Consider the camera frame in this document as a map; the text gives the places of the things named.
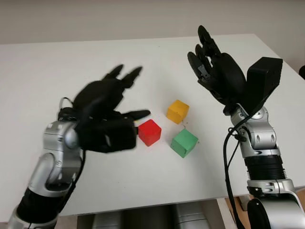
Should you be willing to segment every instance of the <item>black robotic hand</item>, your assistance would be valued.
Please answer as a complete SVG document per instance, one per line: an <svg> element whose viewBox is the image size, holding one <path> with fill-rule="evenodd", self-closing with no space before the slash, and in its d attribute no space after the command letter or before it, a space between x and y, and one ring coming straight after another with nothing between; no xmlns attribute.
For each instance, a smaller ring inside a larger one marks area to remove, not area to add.
<svg viewBox="0 0 305 229"><path fill-rule="evenodd" d="M189 63L198 77L198 83L211 92L225 106L237 103L243 96L246 80L234 59L221 53L207 30L201 25L195 53L189 52Z"/></svg>
<svg viewBox="0 0 305 229"><path fill-rule="evenodd" d="M119 65L102 80L89 83L73 101L79 120L75 131L82 149L108 153L136 146L134 121L148 116L150 111L125 114L114 111L123 99L124 90L133 85L142 70L138 67L119 80L117 76L122 68L123 65Z"/></svg>

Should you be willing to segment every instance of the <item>table surface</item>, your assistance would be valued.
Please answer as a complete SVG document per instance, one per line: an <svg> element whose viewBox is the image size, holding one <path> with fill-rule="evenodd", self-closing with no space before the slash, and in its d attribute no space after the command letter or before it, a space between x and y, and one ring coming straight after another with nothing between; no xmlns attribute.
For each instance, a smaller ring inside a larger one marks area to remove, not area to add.
<svg viewBox="0 0 305 229"><path fill-rule="evenodd" d="M253 34L214 36L245 73L262 56L278 57ZM42 133L56 119L59 100L73 98L88 82L124 63L124 72L144 66L119 111L149 108L162 128L150 147L113 154L88 152L77 187L62 215L225 197L222 145L230 118L198 83L187 61L197 37L124 41L0 45L0 221L19 203L42 149ZM286 63L280 86L266 103L284 166L296 187L305 186L305 81ZM190 106L180 125L165 116L176 99ZM170 149L183 128L199 138L181 158ZM229 143L233 149L235 141ZM230 166L235 195L247 194L240 151Z"/></svg>

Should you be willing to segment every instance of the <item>black cable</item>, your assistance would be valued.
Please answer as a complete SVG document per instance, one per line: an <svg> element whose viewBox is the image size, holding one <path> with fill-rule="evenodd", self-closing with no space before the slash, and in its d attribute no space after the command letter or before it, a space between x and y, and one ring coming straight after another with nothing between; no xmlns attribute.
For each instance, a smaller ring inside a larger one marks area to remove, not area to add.
<svg viewBox="0 0 305 229"><path fill-rule="evenodd" d="M256 112L253 112L253 114L250 114L244 120L240 121L236 126L234 126L229 131L229 133L227 134L227 136L225 137L225 140L224 140L223 153L224 153L225 183L226 183L226 187L227 187L228 197L229 197L232 209L233 209L235 223L236 223L238 229L244 229L244 226L241 223L241 221L240 221L240 219L238 217L238 214L237 214L236 205L235 205L235 202L234 202L234 196L233 196L233 192L232 192L232 187L231 187L231 183L230 183L229 166L228 166L228 161L227 161L227 145L228 145L228 141L229 141L230 137L233 135L233 132L236 131L242 124L247 122L255 113Z"/></svg>
<svg viewBox="0 0 305 229"><path fill-rule="evenodd" d="M67 204L72 192L74 191L75 187L76 187L76 183L77 181L79 180L79 178L81 177L81 173L84 169L84 166L85 166L85 162L86 162L86 150L83 150L82 151L82 160L81 160L81 167L80 167L80 171L79 173L77 174L75 180L73 181L68 193L66 194L66 196L64 197L64 199L62 200L62 204L60 206L60 211L61 212L63 210L63 208L65 207L65 205Z"/></svg>
<svg viewBox="0 0 305 229"><path fill-rule="evenodd" d="M231 163L231 161L233 160L233 157L234 157L234 155L235 155L235 153L236 153L236 151L237 151L237 148L238 148L238 146L239 146L239 143L240 143L240 141L237 141L236 147L235 147L235 149L234 149L234 151L233 151L233 153L232 153L232 156L230 157L230 160L229 160L229 163L228 163L228 169L229 169L230 163Z"/></svg>
<svg viewBox="0 0 305 229"><path fill-rule="evenodd" d="M63 104L63 101L64 101L65 99L68 100L68 101L71 103L71 105L73 106L73 102L72 102L71 99L69 99L68 97L62 97L61 100L60 100L60 102L59 102L59 109L60 109L60 110L62 109L62 104Z"/></svg>

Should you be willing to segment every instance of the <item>robotic hand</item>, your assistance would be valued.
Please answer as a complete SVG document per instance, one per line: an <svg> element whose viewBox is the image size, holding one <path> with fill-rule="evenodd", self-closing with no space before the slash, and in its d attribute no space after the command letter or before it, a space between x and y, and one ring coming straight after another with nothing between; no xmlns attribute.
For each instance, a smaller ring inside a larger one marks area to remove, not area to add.
<svg viewBox="0 0 305 229"><path fill-rule="evenodd" d="M198 35L202 46L196 46L195 54L188 53L189 63L198 83L225 105L224 114L231 116L234 125L224 141L224 170L237 227L244 229L235 207L226 155L227 142L235 131L250 178L248 190L254 196L248 203L251 228L304 229L302 205L292 180L286 178L275 131L263 107L279 85L283 60L262 57L248 69L246 81L237 63L220 52L203 26Z"/></svg>
<svg viewBox="0 0 305 229"><path fill-rule="evenodd" d="M102 80L85 86L75 97L73 108L64 108L59 113L59 119L79 120L75 131L84 150L108 153L136 146L134 121L148 116L150 111L125 114L114 111L123 99L124 90L131 88L142 70L138 67L119 80L122 68L119 65Z"/></svg>
<svg viewBox="0 0 305 229"><path fill-rule="evenodd" d="M136 146L134 120L148 116L150 111L121 114L114 110L142 69L138 67L119 80L122 68L119 65L102 80L88 84L72 107L60 109L58 120L48 125L43 155L9 220L9 229L55 227L81 175L86 150L108 153Z"/></svg>

